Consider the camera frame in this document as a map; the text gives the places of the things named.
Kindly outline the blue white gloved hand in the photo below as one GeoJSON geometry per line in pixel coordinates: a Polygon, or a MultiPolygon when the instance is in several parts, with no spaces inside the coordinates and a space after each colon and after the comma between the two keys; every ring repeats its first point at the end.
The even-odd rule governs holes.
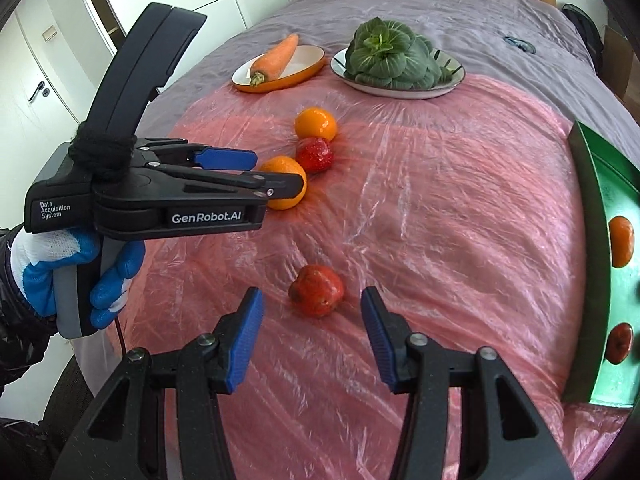
{"type": "MultiPolygon", "coordinates": [[[[27,311],[36,318],[57,314],[53,272],[93,262],[100,248],[98,234],[87,229],[41,234],[19,230],[9,242],[9,263],[13,283],[26,301],[27,311]]],[[[145,244],[141,240],[122,246],[114,264],[89,294],[92,327],[104,330],[126,306],[131,281],[142,268],[144,256],[145,244]]]]}

